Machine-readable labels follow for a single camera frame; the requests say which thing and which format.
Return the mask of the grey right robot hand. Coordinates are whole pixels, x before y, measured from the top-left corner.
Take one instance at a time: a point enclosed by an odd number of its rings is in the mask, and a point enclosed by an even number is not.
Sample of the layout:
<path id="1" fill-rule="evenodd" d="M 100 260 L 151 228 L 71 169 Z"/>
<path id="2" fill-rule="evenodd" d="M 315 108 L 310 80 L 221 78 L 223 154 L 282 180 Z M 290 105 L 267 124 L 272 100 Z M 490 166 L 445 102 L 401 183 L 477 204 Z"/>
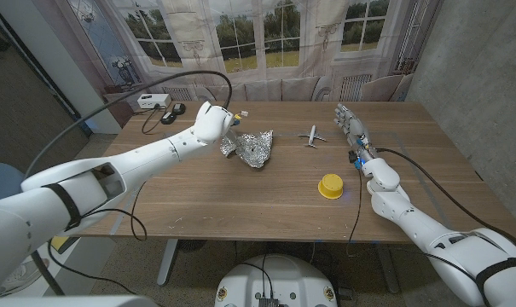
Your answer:
<path id="1" fill-rule="evenodd" d="M 341 128 L 346 135 L 346 140 L 351 147 L 349 161 L 360 170 L 364 164 L 378 157 L 368 129 L 362 121 L 346 106 L 339 103 L 335 108 L 336 119 L 334 123 Z"/>

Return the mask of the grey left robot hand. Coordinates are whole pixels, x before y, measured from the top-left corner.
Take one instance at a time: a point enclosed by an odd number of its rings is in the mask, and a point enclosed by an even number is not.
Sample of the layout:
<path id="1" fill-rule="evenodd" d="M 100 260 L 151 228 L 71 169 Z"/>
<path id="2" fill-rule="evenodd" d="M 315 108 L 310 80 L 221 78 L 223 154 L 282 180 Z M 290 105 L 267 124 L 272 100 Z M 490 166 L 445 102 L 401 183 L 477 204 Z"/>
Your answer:
<path id="1" fill-rule="evenodd" d="M 226 134 L 223 136 L 221 147 L 224 148 L 225 150 L 227 150 L 227 149 L 231 150 L 232 148 L 236 148 L 237 137 L 238 136 L 237 136 L 236 132 L 233 130 L 233 127 L 230 127 L 227 130 Z"/>

